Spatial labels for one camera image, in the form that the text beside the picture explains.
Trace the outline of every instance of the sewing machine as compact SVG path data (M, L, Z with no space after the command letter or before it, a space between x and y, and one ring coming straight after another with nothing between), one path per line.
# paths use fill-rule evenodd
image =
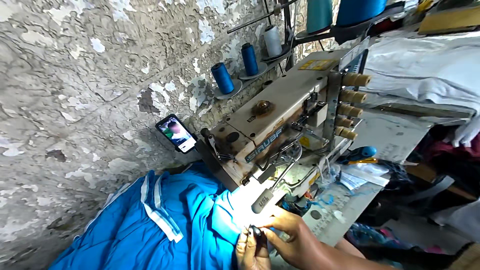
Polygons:
M349 71L368 42L310 54L215 128L201 131L195 146L202 159L230 191L249 190L254 213L285 194L302 197L355 139L351 128L362 110L349 103L366 97L347 87L364 86L370 77ZM296 173L287 177L291 170Z

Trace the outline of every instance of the yellow warning label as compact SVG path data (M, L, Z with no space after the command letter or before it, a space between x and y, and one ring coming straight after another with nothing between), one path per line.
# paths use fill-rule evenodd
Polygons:
M310 60L299 70L327 70L335 60Z
M307 137L300 138L299 142L305 147L310 147L310 140Z

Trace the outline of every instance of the metal bracket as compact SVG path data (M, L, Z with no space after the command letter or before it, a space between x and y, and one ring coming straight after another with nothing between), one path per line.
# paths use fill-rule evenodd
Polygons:
M342 74L339 72L330 72L328 74L328 91L327 91L327 117L324 122L323 138L327 139L328 150L331 151L335 147L335 117L336 107L338 104L338 95L342 87Z

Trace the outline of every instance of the cracked wall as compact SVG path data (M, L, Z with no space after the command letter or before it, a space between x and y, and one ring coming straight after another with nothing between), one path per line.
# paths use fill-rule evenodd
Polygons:
M0 268L44 268L121 184L198 159L155 123L211 128L279 75L213 97L210 67L237 74L267 20L226 29L263 13L257 0L0 0Z

